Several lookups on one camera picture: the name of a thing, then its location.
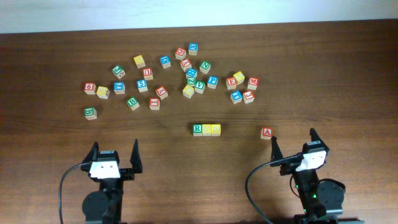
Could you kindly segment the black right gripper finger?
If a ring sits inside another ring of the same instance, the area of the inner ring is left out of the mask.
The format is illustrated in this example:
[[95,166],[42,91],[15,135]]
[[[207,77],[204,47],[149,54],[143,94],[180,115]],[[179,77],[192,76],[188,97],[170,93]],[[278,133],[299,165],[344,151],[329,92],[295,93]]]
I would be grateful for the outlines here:
[[324,146],[325,145],[325,143],[322,141],[322,139],[317,134],[317,132],[314,128],[310,129],[310,137],[311,137],[311,141],[309,142],[310,146],[315,146],[315,145]]
[[271,137],[271,148],[271,162],[279,161],[284,158],[275,136]]

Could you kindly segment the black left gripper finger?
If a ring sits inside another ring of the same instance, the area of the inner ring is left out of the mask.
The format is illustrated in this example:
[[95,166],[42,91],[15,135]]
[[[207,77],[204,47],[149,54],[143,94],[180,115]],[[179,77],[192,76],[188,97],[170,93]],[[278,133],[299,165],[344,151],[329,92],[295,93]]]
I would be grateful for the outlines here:
[[133,170],[142,170],[142,161],[139,154],[138,140],[134,141],[134,145],[131,152],[130,163]]
[[83,159],[82,163],[90,163],[90,162],[96,161],[97,157],[98,157],[98,150],[99,150],[99,145],[98,145],[98,142],[95,141],[93,143],[93,146],[91,147],[89,153]]

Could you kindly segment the yellow S block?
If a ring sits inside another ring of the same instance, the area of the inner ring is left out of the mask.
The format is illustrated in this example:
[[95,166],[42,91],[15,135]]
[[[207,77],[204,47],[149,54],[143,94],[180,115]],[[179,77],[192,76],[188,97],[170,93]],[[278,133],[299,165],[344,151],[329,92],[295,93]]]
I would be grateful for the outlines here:
[[202,135],[203,136],[211,136],[212,135],[211,124],[202,124]]
[[220,136],[221,135],[221,125],[220,124],[212,124],[211,125],[211,135],[212,136]]

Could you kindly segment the green R block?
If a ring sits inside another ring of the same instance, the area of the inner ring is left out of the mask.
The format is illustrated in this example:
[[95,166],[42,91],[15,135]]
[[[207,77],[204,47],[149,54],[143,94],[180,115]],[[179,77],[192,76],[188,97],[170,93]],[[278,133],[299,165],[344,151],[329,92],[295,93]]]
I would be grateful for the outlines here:
[[193,124],[193,135],[203,136],[202,124]]

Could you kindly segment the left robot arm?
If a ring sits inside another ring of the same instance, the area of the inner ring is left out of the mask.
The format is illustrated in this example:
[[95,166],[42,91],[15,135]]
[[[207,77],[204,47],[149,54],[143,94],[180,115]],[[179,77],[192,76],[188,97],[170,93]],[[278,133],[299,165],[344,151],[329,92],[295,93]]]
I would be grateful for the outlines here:
[[124,183],[142,173],[138,141],[134,141],[130,156],[130,168],[119,167],[117,151],[100,151],[95,142],[82,161],[81,170],[99,184],[99,189],[88,194],[82,203],[86,223],[121,223]]

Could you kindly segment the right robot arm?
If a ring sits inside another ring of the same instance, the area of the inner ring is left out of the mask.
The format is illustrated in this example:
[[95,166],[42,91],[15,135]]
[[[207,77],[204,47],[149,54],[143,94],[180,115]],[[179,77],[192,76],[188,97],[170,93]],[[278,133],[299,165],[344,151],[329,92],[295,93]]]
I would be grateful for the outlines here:
[[302,151],[284,157],[275,136],[271,137],[272,167],[280,167],[280,175],[290,175],[295,182],[304,214],[295,215],[295,223],[364,223],[357,218],[339,219],[343,214],[342,204],[346,187],[333,179],[319,179],[317,170],[326,164],[330,151],[315,129],[310,129],[311,141]]

